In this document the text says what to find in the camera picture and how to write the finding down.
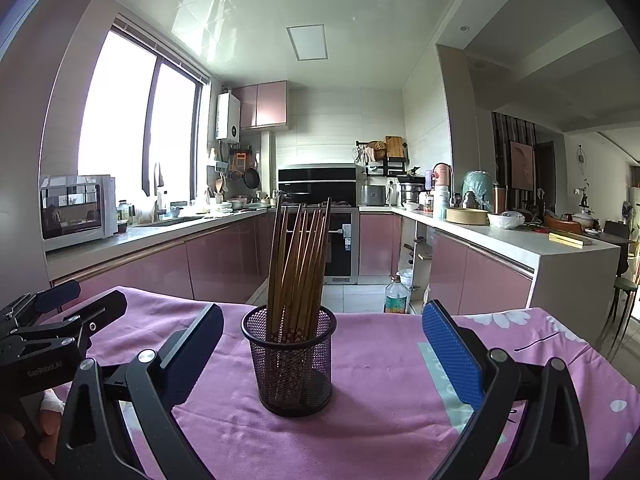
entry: black mesh pen holder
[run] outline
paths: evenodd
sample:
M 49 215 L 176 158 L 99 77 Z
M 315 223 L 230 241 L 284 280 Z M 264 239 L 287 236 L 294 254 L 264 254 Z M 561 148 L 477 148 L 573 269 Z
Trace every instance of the black mesh pen holder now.
M 331 399 L 331 336 L 334 314 L 321 306 L 316 337 L 299 343 L 266 340 L 267 307 L 242 318 L 249 340 L 260 402 L 280 416 L 304 416 L 322 410 Z

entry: window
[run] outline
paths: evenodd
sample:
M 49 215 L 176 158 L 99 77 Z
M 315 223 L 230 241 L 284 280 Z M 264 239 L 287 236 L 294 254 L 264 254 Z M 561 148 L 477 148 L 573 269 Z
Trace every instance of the window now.
M 158 169 L 171 202 L 195 194 L 202 83 L 136 39 L 107 34 L 80 133 L 79 174 L 116 178 L 116 199 L 155 193 Z

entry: wooden cutting board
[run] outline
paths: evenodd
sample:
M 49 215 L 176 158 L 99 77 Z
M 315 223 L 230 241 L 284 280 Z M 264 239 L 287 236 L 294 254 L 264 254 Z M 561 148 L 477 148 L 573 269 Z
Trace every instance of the wooden cutting board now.
M 404 148 L 402 147 L 402 137 L 385 137 L 386 156 L 398 156 L 404 158 Z

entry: ceiling light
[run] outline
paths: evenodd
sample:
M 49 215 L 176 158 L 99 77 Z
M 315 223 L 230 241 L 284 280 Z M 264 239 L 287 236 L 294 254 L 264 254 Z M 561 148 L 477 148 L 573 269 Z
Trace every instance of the ceiling light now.
M 298 61 L 328 59 L 324 25 L 287 27 L 287 32 Z

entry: microwave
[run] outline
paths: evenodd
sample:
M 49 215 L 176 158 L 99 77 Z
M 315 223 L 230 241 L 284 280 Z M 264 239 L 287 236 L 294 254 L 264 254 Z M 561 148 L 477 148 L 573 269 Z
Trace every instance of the microwave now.
M 43 177 L 40 221 L 45 252 L 112 236 L 118 231 L 115 178 L 110 175 Z

